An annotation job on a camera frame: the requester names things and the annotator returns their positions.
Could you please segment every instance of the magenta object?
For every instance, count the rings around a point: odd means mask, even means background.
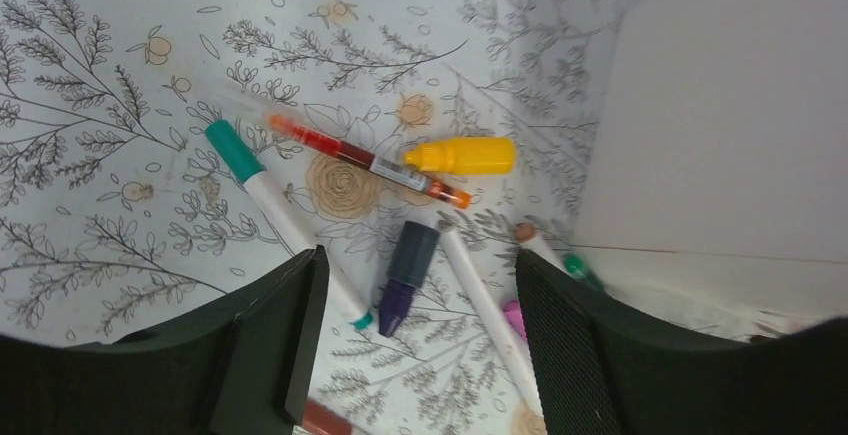
[[[521,316],[521,305],[518,304],[518,300],[507,302],[507,304],[504,305],[504,315],[506,315],[506,320],[510,325],[512,325],[512,328],[514,328],[526,342],[527,332],[524,331],[524,317]]]

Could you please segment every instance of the tabletop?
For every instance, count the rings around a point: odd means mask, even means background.
[[[203,137],[227,117],[199,86],[216,77],[389,158],[512,138],[509,176],[446,176],[473,195],[460,211],[232,120],[372,303],[405,220],[458,225],[514,298],[512,226],[566,249],[638,1],[2,0],[3,332],[114,341],[292,255]],[[392,338],[328,307],[310,393],[373,434],[541,431],[441,253]]]

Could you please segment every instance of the floral tablecloth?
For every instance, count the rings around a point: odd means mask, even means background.
[[[511,137],[511,176],[446,177],[474,195],[457,211],[236,122],[374,303],[407,219],[458,224],[492,293],[514,296],[511,227],[532,221],[565,248],[618,23],[637,1],[2,0],[3,332],[116,340],[291,256],[202,135],[222,114],[201,75],[389,157]],[[310,391],[374,434],[535,423],[441,254],[391,339],[328,309]]]

